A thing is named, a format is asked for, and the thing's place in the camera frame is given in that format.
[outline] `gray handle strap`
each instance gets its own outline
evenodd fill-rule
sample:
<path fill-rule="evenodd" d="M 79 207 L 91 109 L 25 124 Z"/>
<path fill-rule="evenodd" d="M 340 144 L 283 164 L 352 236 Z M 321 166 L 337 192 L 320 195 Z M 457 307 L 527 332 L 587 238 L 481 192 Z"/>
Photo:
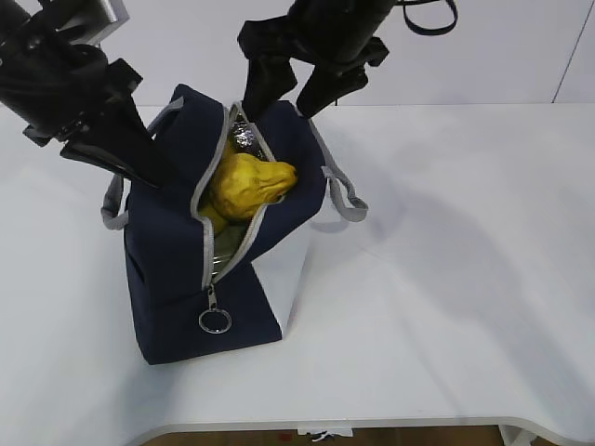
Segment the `gray handle strap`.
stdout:
<path fill-rule="evenodd" d="M 323 173 L 324 176 L 328 178 L 331 200 L 333 201 L 335 208 L 340 215 L 348 221 L 353 223 L 364 221 L 368 215 L 368 205 L 364 200 L 357 196 L 355 186 L 353 186 L 353 183 L 351 183 L 345 172 L 343 172 L 337 165 L 337 162 L 333 158 L 328 147 L 326 147 L 323 138 L 320 136 L 320 133 L 318 133 L 318 129 L 312 120 L 310 120 L 310 127 L 323 151 L 324 161 L 326 162 L 326 165 L 323 166 Z M 345 187 L 345 190 L 347 191 L 347 200 L 353 207 L 348 207 L 345 204 L 345 201 L 343 200 L 343 192 L 341 191 L 341 184 Z"/>
<path fill-rule="evenodd" d="M 165 106 L 157 115 L 151 124 L 147 127 L 149 135 L 152 137 L 159 130 L 159 125 L 171 112 L 177 112 L 184 106 L 184 97 L 180 97 L 169 105 Z M 101 207 L 101 218 L 103 225 L 108 230 L 123 230 L 128 224 L 128 211 L 120 213 L 122 199 L 124 197 L 124 178 L 115 174 L 103 197 L 103 206 Z"/>

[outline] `wooden floor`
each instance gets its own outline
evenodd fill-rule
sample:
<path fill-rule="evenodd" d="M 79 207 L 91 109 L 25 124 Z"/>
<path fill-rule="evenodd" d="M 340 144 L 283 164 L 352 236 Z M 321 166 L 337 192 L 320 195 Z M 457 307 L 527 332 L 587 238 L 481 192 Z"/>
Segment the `wooden floor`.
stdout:
<path fill-rule="evenodd" d="M 503 446 L 496 426 L 358 429 L 352 439 L 337 437 L 334 446 Z M 307 446 L 295 431 L 169 434 L 145 446 Z M 533 446 L 551 446 L 538 439 Z"/>

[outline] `navy blue bag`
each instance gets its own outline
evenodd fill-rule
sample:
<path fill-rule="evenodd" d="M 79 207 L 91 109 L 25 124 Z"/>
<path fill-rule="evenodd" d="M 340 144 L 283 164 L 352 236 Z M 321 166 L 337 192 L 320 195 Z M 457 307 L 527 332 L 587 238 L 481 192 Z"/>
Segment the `navy blue bag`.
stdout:
<path fill-rule="evenodd" d="M 123 181 L 115 177 L 102 214 L 125 230 L 126 272 L 140 350 L 149 364 L 182 361 L 282 339 L 306 255 L 309 220 L 323 203 L 328 179 L 337 209 L 352 221 L 367 206 L 332 161 L 313 124 L 289 102 L 278 102 L 254 131 L 267 157 L 297 169 L 298 183 L 252 219 L 237 252 L 213 274 L 214 236 L 198 202 L 217 168 L 230 112 L 180 85 L 150 127 L 178 168 L 178 178 L 154 189 L 133 181 L 126 213 L 117 216 Z M 338 182 L 354 208 L 340 200 Z"/>

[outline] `bag handle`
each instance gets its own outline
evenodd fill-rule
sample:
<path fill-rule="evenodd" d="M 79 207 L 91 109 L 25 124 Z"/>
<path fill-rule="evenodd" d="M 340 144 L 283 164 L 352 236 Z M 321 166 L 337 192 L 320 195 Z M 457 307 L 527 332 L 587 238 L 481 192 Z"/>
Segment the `bag handle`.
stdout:
<path fill-rule="evenodd" d="M 453 22 L 450 25 L 443 26 L 442 28 L 424 28 L 414 23 L 407 14 L 407 7 L 415 5 L 426 5 L 427 3 L 435 3 L 441 0 L 397 0 L 394 5 L 396 7 L 403 7 L 403 18 L 407 27 L 416 34 L 420 35 L 443 35 L 450 33 L 456 27 L 458 23 L 458 8 L 456 7 L 455 0 L 444 0 L 451 12 L 453 13 Z"/>
<path fill-rule="evenodd" d="M 323 166 L 323 173 L 329 181 L 331 200 L 335 205 L 337 212 L 352 223 L 364 221 L 368 215 L 369 207 L 367 203 L 357 196 L 355 186 L 353 186 L 353 183 L 351 183 L 345 172 L 343 172 L 337 165 L 335 158 L 333 158 L 333 155 L 324 143 L 323 138 L 320 136 L 320 133 L 318 133 L 318 129 L 314 125 L 312 119 L 309 120 L 309 123 L 312 134 L 323 151 L 324 162 L 326 163 L 326 165 Z M 347 191 L 347 200 L 353 207 L 349 207 L 345 204 L 343 193 L 341 191 L 341 184 L 345 187 L 345 190 Z"/>
<path fill-rule="evenodd" d="M 151 137 L 155 136 L 159 130 L 160 124 L 172 112 L 178 112 L 184 107 L 184 97 L 179 97 L 165 106 L 155 119 L 147 127 Z M 114 174 L 110 186 L 103 196 L 103 206 L 101 207 L 101 218 L 103 225 L 108 230 L 123 230 L 128 224 L 128 211 L 120 213 L 122 199 L 124 198 L 124 177 Z"/>

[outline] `metal ring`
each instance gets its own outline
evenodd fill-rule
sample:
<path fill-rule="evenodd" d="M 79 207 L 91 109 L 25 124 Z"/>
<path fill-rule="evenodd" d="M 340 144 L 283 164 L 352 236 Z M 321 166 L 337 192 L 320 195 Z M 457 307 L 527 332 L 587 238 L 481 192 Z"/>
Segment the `metal ring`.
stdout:
<path fill-rule="evenodd" d="M 211 314 L 211 313 L 222 314 L 225 317 L 225 319 L 227 320 L 227 325 L 225 326 L 225 328 L 222 328 L 220 330 L 213 330 L 212 328 L 208 328 L 205 325 L 203 318 L 207 314 Z M 229 332 L 229 330 L 231 328 L 231 316 L 230 316 L 230 313 L 228 313 L 224 309 L 210 308 L 210 309 L 207 309 L 201 313 L 201 315 L 198 317 L 198 324 L 203 329 L 203 331 L 209 333 L 210 335 L 223 335 L 224 333 Z"/>

